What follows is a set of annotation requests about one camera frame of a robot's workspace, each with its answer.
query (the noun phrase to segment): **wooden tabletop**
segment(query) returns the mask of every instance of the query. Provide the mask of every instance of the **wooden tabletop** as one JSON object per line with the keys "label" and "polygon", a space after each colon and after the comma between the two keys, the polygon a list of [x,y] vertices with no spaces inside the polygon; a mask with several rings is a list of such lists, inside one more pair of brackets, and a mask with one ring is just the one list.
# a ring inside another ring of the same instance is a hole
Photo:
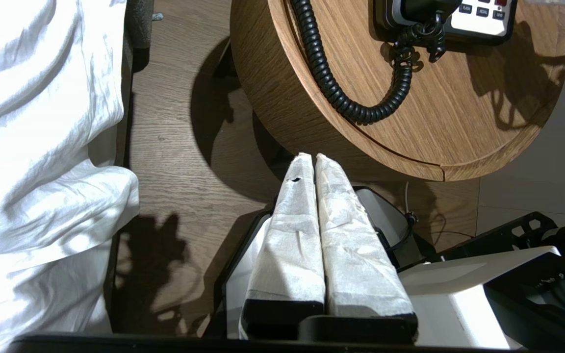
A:
{"label": "wooden tabletop", "polygon": [[[371,5],[312,0],[334,77],[364,105],[378,103],[392,77],[383,55],[388,47],[372,35]],[[370,157],[415,177],[468,179],[507,165],[538,135],[565,79],[565,6],[520,0],[507,43],[467,54],[449,51],[437,63],[417,48],[419,70],[397,112],[374,125],[353,125],[308,72],[288,2],[269,0],[267,11],[290,65],[328,123]]]}

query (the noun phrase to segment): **black coiled cord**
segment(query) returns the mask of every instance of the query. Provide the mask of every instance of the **black coiled cord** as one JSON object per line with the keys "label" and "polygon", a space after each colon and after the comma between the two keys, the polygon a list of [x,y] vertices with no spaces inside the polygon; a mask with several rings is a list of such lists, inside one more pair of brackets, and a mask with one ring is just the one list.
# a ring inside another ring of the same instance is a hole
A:
{"label": "black coiled cord", "polygon": [[330,71],[311,1],[291,0],[291,5],[298,20],[307,62],[315,82],[332,107],[348,121],[358,125],[368,125],[387,118],[404,101],[411,87],[414,45],[426,44],[430,62],[437,61],[446,52],[440,13],[436,13],[435,18],[425,24],[416,23],[406,27],[394,43],[394,74],[388,94],[377,105],[365,107],[346,96]]}

